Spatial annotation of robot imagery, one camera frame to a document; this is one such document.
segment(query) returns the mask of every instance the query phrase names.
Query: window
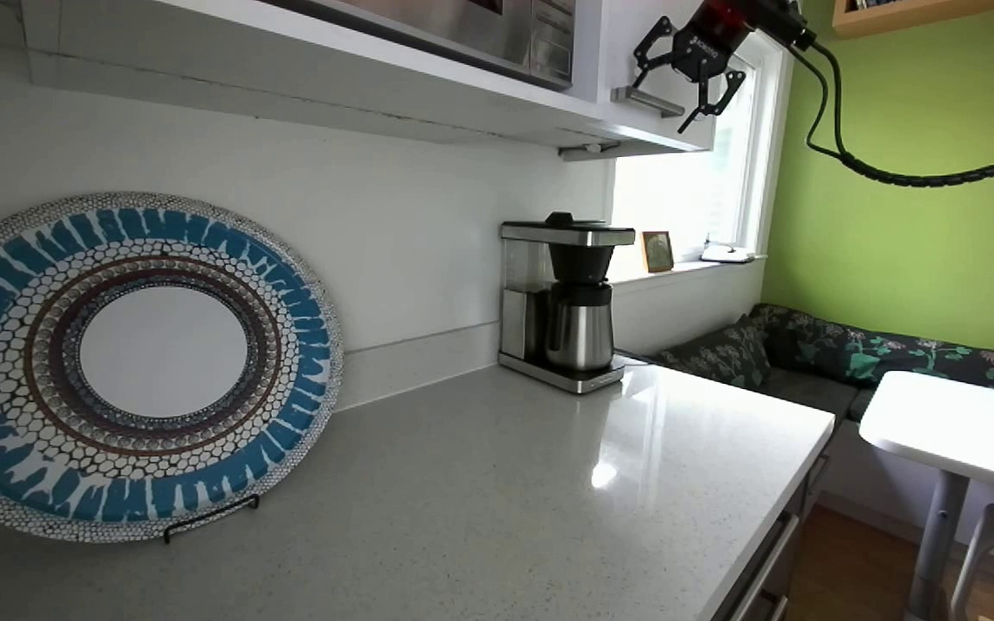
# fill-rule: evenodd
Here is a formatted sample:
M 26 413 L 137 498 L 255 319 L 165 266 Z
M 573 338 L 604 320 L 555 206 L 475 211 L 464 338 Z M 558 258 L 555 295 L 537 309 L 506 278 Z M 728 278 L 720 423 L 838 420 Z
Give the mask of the window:
M 789 54 L 756 32 L 743 43 L 736 67 L 744 68 L 744 84 L 715 120 L 712 152 L 613 163 L 609 221 L 670 230 L 677 266 L 692 263 L 704 240 L 751 257 L 765 246 Z M 643 234 L 609 263 L 609 278 L 635 276 L 644 276 Z

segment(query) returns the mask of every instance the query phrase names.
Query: white countertop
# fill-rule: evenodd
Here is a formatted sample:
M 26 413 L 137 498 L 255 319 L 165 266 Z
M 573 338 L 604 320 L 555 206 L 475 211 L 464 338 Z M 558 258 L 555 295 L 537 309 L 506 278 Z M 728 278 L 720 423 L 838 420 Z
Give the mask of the white countertop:
M 0 619 L 712 619 L 830 436 L 812 407 L 629 369 L 487 369 L 338 413 L 257 512 L 171 545 L 0 529 Z
M 994 482 L 994 390 L 887 374 L 858 436 L 887 451 Z

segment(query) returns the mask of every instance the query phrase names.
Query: coffee pot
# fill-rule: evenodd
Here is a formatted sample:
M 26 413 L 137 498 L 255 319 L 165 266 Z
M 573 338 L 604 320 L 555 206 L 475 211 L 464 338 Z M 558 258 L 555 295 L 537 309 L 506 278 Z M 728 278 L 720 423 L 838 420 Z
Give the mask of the coffee pot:
M 502 221 L 499 240 L 496 364 L 565 395 L 617 383 L 606 263 L 613 246 L 635 240 L 635 229 L 555 211 L 545 221 Z

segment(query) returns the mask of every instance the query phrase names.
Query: white wall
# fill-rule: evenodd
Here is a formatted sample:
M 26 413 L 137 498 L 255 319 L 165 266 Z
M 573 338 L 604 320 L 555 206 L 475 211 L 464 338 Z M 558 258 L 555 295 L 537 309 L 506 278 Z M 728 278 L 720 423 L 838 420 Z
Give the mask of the white wall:
M 606 217 L 609 167 L 40 90 L 0 45 L 0 217 L 96 189 L 196 197 L 292 246 L 340 319 L 349 407 L 492 365 L 496 223 Z M 738 276 L 623 285 L 617 346 L 649 347 L 655 332 L 682 338 L 750 308 L 758 276 Z

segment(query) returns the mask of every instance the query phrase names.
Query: wall cabinet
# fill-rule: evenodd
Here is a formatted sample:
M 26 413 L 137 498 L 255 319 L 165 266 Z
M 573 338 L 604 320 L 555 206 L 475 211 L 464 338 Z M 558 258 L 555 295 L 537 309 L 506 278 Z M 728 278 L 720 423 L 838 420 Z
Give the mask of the wall cabinet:
M 861 39 L 979 9 L 994 9 L 994 0 L 891 0 L 868 8 L 867 0 L 834 0 L 830 27 L 842 39 Z
M 46 88 L 570 160 L 712 145 L 712 120 L 677 135 L 659 112 L 609 101 L 643 32 L 692 8 L 580 0 L 573 90 L 555 93 L 257 0 L 22 0 Z M 692 88 L 677 75 L 670 96 L 692 101 Z

